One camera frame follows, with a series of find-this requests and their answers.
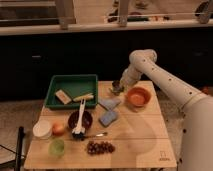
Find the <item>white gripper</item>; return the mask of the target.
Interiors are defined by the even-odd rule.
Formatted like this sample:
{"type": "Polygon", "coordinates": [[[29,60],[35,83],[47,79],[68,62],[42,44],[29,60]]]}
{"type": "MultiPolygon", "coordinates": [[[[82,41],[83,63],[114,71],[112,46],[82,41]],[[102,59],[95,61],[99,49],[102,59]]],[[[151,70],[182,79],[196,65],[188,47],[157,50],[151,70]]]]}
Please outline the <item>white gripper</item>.
{"type": "Polygon", "coordinates": [[[120,85],[124,88],[125,91],[127,91],[141,79],[141,75],[141,72],[139,72],[132,65],[129,65],[122,74],[120,85]]]}

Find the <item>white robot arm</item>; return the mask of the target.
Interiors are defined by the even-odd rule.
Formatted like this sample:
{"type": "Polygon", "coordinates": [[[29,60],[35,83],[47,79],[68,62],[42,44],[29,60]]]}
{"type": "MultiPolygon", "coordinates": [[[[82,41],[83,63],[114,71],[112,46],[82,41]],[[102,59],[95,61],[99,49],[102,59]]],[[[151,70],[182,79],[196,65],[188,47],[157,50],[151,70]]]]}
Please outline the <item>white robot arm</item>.
{"type": "Polygon", "coordinates": [[[130,88],[145,74],[185,113],[178,171],[213,171],[213,96],[156,64],[153,49],[135,50],[120,79],[130,88]]]}

